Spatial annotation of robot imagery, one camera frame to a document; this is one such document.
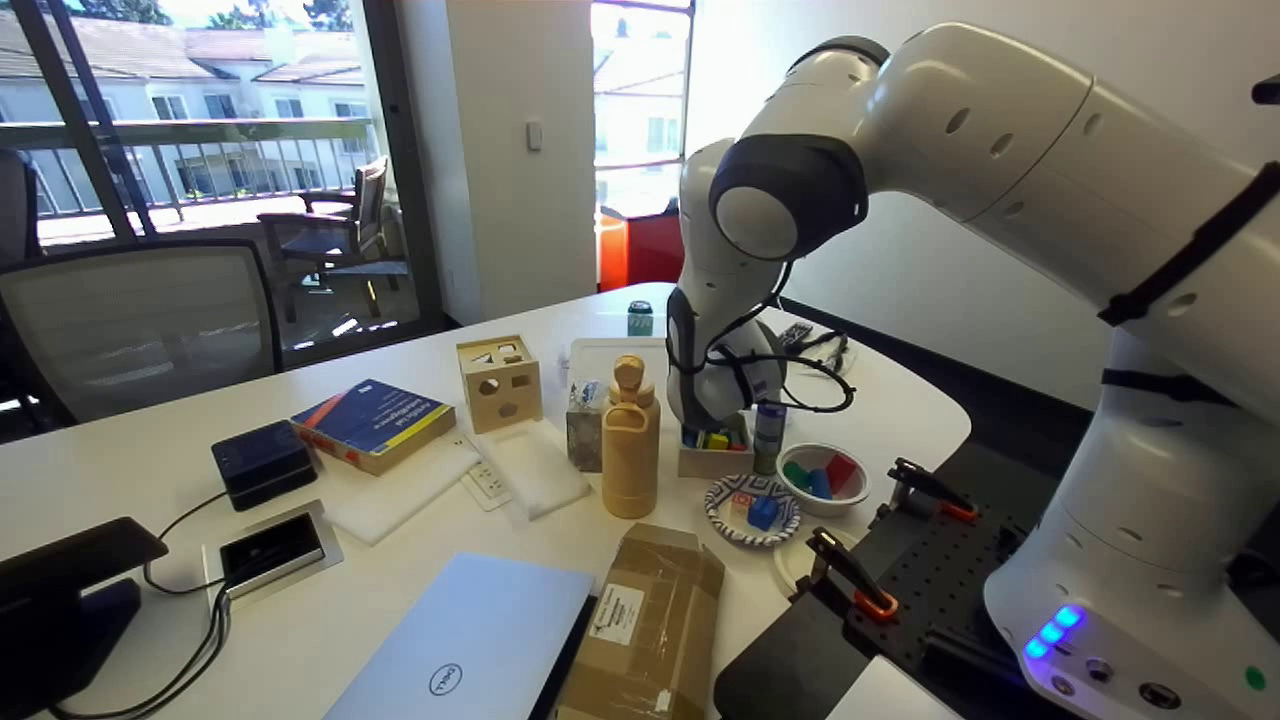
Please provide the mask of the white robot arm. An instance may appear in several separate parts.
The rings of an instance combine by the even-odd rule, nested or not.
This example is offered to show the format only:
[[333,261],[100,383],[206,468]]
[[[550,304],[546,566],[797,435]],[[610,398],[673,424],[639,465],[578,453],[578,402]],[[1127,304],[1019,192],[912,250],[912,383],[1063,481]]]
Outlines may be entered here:
[[994,242],[1097,328],[1091,421],[980,584],[1017,675],[1090,720],[1280,720],[1280,641],[1228,584],[1280,501],[1278,173],[986,25],[825,41],[682,166],[682,421],[780,397],[762,309],[880,192]]

